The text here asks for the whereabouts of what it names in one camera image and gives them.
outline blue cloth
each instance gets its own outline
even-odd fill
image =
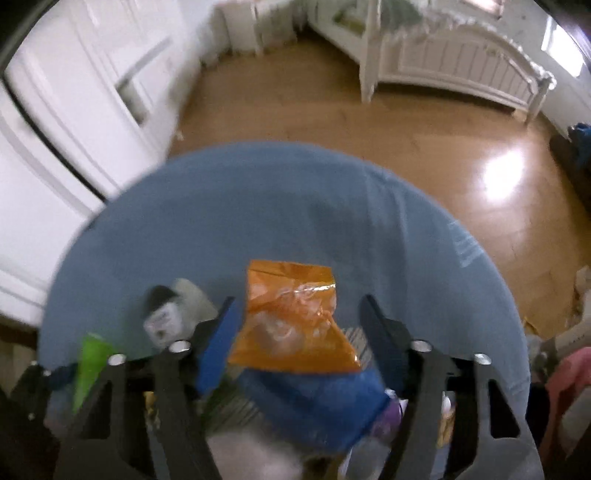
[[[527,349],[511,293],[478,243],[394,174],[304,144],[244,143],[184,155],[112,202],[66,255],[48,297],[39,359],[76,362],[97,333],[131,358],[153,353],[149,288],[183,277],[214,304],[243,301],[253,258],[332,268],[335,319],[358,324],[372,293],[388,318],[444,353],[492,358],[525,414]]]
[[[275,428],[315,452],[347,452],[390,402],[379,373],[295,375],[245,369],[241,390]]]
[[[591,127],[587,124],[576,124],[573,127],[574,133],[570,136],[576,139],[578,168],[585,167],[591,161]]]

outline white crib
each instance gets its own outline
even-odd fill
[[[342,0],[310,0],[309,25],[360,65],[362,101],[379,82],[453,90],[539,113],[554,76],[533,63],[514,42],[477,21],[426,35],[399,35],[380,27],[379,0],[369,0],[365,33],[333,21]]]

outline yellow package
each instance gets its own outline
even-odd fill
[[[355,349],[333,319],[335,308],[330,268],[253,260],[246,319],[228,362],[299,374],[360,371]]]

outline blue table cover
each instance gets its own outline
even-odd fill
[[[109,204],[66,255],[40,333],[47,368],[75,362],[87,332],[132,358],[153,353],[149,288],[179,277],[218,307],[245,296],[251,259],[327,265],[335,318],[363,295],[450,355],[483,352],[527,406],[527,349],[511,293],[449,213],[393,173],[305,144],[250,142],[183,155]]]

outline white furniture leg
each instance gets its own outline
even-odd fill
[[[535,94],[533,100],[530,103],[530,107],[527,110],[527,117],[525,119],[526,126],[535,120],[535,117],[540,113],[540,109],[544,104],[550,85],[552,84],[552,78],[545,77],[538,82],[538,93]]]
[[[369,103],[378,84],[379,75],[381,41],[379,38],[378,0],[369,0],[367,27],[363,40],[365,45],[359,67],[359,83],[361,84],[361,101]]]

